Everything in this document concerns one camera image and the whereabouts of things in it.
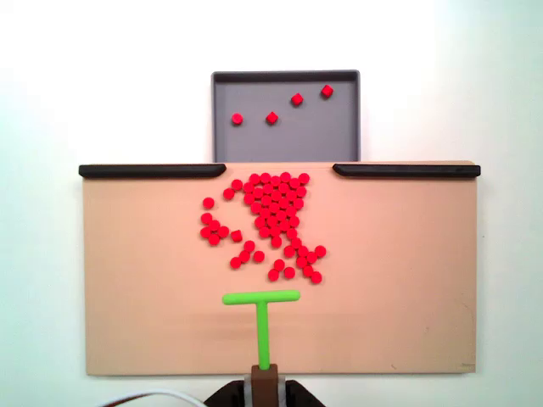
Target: white background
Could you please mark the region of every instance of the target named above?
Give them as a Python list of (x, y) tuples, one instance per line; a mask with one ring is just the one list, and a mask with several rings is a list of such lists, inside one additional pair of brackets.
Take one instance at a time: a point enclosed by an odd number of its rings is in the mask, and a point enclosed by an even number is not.
[(0, 0), (0, 405), (234, 378), (86, 375), (77, 166), (210, 161), (212, 71), (318, 69), (361, 72), (362, 159), (482, 166), (478, 371), (295, 378), (328, 407), (542, 405), (542, 27), (540, 0)]

